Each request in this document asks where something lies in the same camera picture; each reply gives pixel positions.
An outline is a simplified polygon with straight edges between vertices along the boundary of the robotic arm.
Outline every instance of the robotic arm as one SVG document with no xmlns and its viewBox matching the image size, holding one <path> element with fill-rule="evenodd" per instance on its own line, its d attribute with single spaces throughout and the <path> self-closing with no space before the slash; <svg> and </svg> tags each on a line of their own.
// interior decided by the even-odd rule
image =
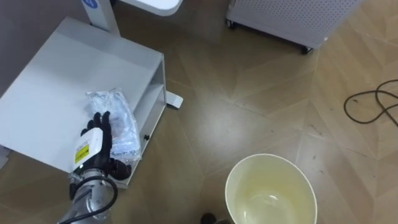
<svg viewBox="0 0 398 224">
<path fill-rule="evenodd" d="M 87 127 L 81 131 L 81 138 L 75 152 L 74 171 L 70 174 L 69 197 L 72 207 L 58 224 L 103 223 L 108 210 L 118 197 L 116 184 L 108 178 L 124 180 L 131 175 L 131 166 L 110 157 L 112 129 L 109 112 L 96 113 Z M 112 186 L 111 200 L 109 187 Z"/>
</svg>

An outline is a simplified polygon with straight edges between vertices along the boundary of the gray wall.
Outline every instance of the gray wall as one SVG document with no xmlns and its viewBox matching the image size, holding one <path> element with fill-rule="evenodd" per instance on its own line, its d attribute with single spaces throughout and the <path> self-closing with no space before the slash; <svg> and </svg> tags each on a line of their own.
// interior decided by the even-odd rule
<svg viewBox="0 0 398 224">
<path fill-rule="evenodd" d="M 65 16 L 88 22 L 81 0 L 0 0 L 0 96 Z"/>
</svg>

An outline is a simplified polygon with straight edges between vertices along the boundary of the blue logo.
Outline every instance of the blue logo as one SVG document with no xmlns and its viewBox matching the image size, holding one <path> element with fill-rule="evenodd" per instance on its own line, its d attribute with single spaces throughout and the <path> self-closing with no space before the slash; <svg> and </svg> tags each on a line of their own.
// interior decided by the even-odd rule
<svg viewBox="0 0 398 224">
<path fill-rule="evenodd" d="M 92 9 L 96 9 L 98 7 L 98 4 L 95 0 L 82 0 L 88 7 Z"/>
</svg>

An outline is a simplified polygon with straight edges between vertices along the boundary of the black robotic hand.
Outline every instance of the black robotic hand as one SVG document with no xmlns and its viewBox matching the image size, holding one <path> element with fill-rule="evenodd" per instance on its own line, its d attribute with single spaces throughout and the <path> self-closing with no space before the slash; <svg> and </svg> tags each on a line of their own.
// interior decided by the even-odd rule
<svg viewBox="0 0 398 224">
<path fill-rule="evenodd" d="M 81 174 L 84 170 L 87 169 L 100 169 L 105 175 L 111 175 L 116 180 L 124 180 L 131 175 L 131 166 L 125 165 L 123 162 L 111 158 L 111 149 L 112 149 L 112 127 L 109 123 L 110 112 L 107 111 L 102 115 L 96 113 L 94 114 L 94 118 L 89 120 L 87 123 L 87 127 L 83 129 L 80 133 L 80 136 L 84 135 L 87 131 L 93 128 L 101 128 L 103 132 L 103 142 L 101 151 L 88 159 L 82 168 L 77 168 L 75 173 Z"/>
</svg>

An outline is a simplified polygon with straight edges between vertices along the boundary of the yellow label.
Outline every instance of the yellow label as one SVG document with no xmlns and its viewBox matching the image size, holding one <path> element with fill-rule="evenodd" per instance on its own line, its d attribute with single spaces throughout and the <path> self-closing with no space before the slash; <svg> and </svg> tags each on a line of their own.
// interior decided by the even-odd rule
<svg viewBox="0 0 398 224">
<path fill-rule="evenodd" d="M 84 157 L 88 155 L 88 144 L 83 146 L 79 151 L 75 154 L 75 164 L 82 160 Z"/>
</svg>

